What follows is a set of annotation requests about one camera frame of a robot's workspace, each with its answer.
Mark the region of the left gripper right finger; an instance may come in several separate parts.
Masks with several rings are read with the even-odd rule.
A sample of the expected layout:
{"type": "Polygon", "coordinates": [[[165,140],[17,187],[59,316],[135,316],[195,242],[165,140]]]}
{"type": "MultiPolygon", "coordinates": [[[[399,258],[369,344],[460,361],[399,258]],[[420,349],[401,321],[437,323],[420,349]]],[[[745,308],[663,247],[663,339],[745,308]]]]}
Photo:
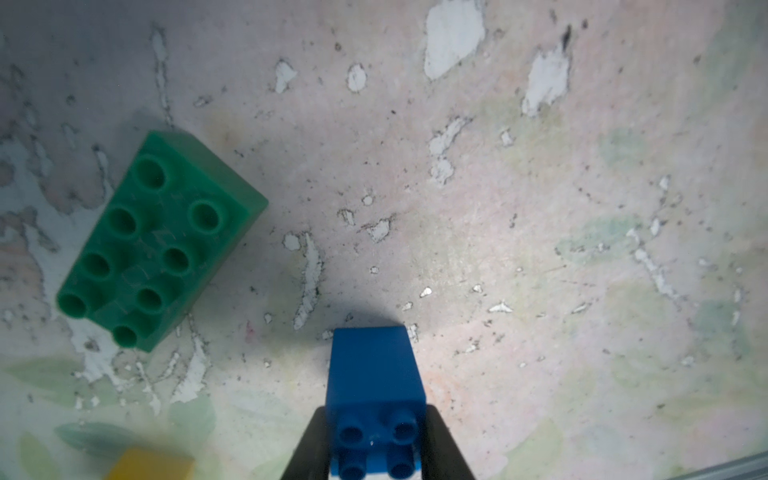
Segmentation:
{"type": "Polygon", "coordinates": [[[450,430],[434,405],[426,406],[421,463],[424,480],[475,479],[450,430]]]}

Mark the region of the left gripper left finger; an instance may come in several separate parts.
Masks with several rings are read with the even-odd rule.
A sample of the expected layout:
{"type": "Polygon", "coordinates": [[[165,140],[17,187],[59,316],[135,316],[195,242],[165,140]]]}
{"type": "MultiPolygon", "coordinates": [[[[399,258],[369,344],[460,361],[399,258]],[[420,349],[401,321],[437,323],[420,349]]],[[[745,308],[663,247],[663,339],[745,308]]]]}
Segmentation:
{"type": "Polygon", "coordinates": [[[281,480],[327,480],[330,443],[325,407],[318,407],[299,440],[281,480]]]}

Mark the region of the small blue lego brick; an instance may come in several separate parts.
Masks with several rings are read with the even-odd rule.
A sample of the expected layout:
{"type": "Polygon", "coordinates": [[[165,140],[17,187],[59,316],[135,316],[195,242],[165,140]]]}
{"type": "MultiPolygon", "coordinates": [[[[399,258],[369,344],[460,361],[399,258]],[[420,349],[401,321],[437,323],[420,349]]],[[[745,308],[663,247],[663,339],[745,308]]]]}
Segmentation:
{"type": "Polygon", "coordinates": [[[325,410],[332,476],[420,470],[426,393],[404,326],[334,332],[325,410]]]}

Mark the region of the small yellow lego brick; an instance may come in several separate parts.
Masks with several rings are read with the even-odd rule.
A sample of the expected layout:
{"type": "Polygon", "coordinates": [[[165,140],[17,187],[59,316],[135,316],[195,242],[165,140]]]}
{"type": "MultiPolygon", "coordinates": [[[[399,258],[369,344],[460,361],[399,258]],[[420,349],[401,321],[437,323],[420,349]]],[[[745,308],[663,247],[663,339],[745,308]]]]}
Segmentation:
{"type": "Polygon", "coordinates": [[[117,460],[105,480],[187,480],[191,479],[193,458],[167,452],[131,447],[117,460]]]}

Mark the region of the long green lego brick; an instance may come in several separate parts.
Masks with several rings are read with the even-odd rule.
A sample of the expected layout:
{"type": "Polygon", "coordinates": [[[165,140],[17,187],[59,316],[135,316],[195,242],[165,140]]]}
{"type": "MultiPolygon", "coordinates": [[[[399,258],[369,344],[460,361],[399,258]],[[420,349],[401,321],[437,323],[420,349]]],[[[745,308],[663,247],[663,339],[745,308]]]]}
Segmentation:
{"type": "Polygon", "coordinates": [[[152,351],[267,208],[186,132],[151,131],[56,295],[60,311],[152,351]]]}

